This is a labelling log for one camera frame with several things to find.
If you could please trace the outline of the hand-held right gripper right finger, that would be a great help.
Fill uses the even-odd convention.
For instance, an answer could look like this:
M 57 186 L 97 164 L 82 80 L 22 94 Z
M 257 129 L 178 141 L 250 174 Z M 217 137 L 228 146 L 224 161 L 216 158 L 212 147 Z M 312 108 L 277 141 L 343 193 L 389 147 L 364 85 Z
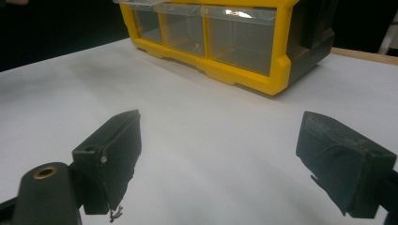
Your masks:
M 343 215 L 397 217 L 397 155 L 343 123 L 305 112 L 296 155 Z

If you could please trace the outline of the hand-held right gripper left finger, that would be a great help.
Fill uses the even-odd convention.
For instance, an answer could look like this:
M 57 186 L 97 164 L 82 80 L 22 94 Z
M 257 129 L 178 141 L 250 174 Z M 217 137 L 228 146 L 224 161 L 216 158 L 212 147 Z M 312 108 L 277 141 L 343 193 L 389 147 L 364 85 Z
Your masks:
M 141 155 L 141 114 L 119 113 L 72 151 L 78 204 L 88 215 L 105 215 L 120 205 Z

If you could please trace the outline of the yellow and black drawer cabinet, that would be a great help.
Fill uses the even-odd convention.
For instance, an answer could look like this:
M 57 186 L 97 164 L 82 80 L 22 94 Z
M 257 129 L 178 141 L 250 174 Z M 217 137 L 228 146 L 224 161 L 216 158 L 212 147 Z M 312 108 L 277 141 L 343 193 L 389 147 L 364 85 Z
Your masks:
M 274 96 L 329 55 L 339 0 L 113 0 L 133 45 Z

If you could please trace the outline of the white metal stand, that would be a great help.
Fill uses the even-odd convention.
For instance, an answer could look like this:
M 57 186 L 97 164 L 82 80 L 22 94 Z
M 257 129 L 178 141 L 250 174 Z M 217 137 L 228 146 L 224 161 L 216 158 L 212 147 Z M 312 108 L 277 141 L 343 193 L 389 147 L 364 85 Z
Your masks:
M 396 11 L 383 41 L 378 49 L 378 54 L 386 55 L 390 49 L 394 49 L 394 43 L 397 42 L 398 47 L 398 10 Z

